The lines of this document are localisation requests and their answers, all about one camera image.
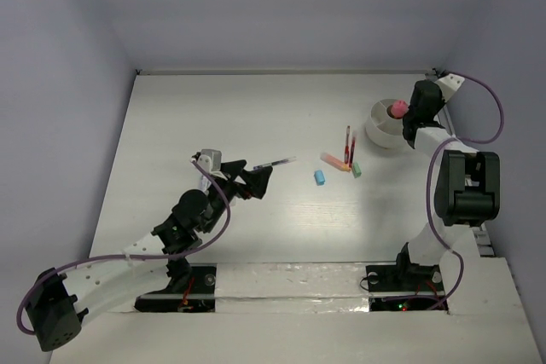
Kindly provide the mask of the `clear blue capped pen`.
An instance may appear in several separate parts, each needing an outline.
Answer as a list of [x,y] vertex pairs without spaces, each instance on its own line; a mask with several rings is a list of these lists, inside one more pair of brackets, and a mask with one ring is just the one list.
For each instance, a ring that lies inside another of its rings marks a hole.
[[209,179],[205,176],[205,175],[202,175],[200,177],[200,184],[199,184],[199,189],[202,191],[202,192],[207,192],[209,187],[210,187],[211,183],[209,181]]

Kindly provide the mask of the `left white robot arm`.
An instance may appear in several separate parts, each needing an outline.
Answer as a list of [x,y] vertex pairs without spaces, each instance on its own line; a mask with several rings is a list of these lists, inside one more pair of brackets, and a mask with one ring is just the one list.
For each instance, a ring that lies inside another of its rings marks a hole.
[[43,271],[16,311],[19,331],[33,336],[43,352],[76,338],[98,316],[160,287],[182,290],[190,281],[188,256],[219,240],[203,242],[218,222],[227,229],[235,198],[262,199],[273,168],[247,170],[244,159],[204,169],[196,154],[192,165],[208,180],[207,190],[184,192],[164,222],[141,239],[111,254],[88,257]]

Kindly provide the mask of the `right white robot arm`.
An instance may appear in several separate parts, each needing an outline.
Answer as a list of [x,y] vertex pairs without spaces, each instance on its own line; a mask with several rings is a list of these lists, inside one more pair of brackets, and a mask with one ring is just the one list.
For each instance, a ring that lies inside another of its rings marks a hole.
[[493,220],[500,211],[499,156],[466,145],[436,120],[465,80],[461,74],[447,72],[435,80],[416,82],[402,117],[405,141],[430,157],[427,224],[404,245],[392,269],[394,282],[403,289],[432,278],[465,228]]

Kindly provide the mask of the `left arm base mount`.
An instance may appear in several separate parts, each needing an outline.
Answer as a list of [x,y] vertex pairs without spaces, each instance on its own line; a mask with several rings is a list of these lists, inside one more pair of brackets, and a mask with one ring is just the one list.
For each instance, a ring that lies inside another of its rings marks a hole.
[[190,265],[166,288],[137,297],[134,309],[141,313],[213,313],[216,284],[217,264]]

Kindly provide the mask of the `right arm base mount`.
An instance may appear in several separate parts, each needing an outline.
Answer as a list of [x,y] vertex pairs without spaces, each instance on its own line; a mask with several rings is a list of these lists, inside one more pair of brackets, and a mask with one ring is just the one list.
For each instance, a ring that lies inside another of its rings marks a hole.
[[371,312],[448,309],[438,265],[407,270],[394,264],[368,265],[359,286],[369,295]]

